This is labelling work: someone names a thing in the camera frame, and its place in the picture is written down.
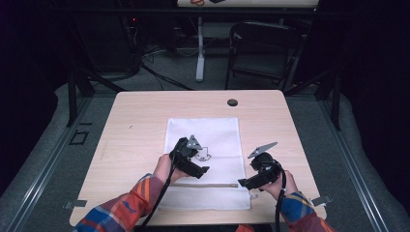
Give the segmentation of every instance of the black chair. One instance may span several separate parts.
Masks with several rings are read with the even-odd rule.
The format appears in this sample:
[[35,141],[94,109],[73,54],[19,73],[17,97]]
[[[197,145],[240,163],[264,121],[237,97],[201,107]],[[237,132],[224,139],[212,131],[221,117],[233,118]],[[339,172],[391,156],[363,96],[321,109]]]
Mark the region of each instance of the black chair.
[[230,73],[242,73],[271,79],[277,86],[282,84],[284,91],[303,44],[298,31],[284,25],[244,21],[232,26],[229,38],[225,90]]

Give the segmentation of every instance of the shirt cuff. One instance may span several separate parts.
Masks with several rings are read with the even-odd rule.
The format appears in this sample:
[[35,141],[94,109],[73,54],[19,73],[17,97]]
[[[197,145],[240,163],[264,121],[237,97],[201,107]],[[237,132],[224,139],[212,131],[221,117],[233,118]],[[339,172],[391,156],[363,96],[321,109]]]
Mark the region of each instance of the shirt cuff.
[[306,197],[299,191],[285,195],[280,210],[287,223],[296,223],[299,219],[314,213]]

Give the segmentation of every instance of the gray carpet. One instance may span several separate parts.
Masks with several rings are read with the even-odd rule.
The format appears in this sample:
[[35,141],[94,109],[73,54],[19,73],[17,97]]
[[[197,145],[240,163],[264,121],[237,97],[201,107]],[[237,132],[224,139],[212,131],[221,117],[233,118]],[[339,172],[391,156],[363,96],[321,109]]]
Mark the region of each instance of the gray carpet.
[[[178,53],[158,52],[147,56],[144,63],[154,71],[173,78],[195,90],[220,90],[224,85],[226,70],[226,50],[220,48],[207,49],[205,80],[197,83],[194,80],[196,70],[196,54],[183,56]],[[258,79],[240,79],[232,83],[234,88],[272,89],[277,88],[268,82]],[[174,91],[181,90],[171,84],[159,82],[149,73],[141,70],[132,78],[116,81],[119,86],[132,91]],[[94,98],[83,100],[84,113],[79,117],[71,130],[66,129],[68,122],[67,86],[56,93],[59,97],[59,107],[52,122],[39,141],[30,158],[21,168],[15,180],[0,199],[0,231],[6,231],[14,215],[24,199],[24,194],[41,173],[48,158],[52,157],[59,139],[65,134],[61,149],[61,158],[51,178],[46,183],[44,191],[35,207],[22,223],[22,231],[71,231],[69,224],[70,210],[63,209],[67,200],[77,198],[88,165],[94,155],[103,131],[103,126],[114,94],[100,83],[93,83],[97,90]],[[322,195],[330,194],[335,200],[327,206],[327,221],[337,231],[374,231],[362,201],[347,174],[343,161],[343,153],[335,139],[332,125],[329,125],[326,113],[320,102],[314,100],[312,91],[306,89],[300,97],[287,98],[298,134],[307,154],[313,176]],[[341,133],[347,142],[358,166],[363,174],[369,190],[379,206],[381,215],[390,231],[409,231],[410,220],[405,211],[388,193],[383,182],[366,159],[360,136],[351,113],[351,107],[346,98],[341,100],[340,109]],[[87,131],[88,136],[83,145],[69,145],[75,130]]]

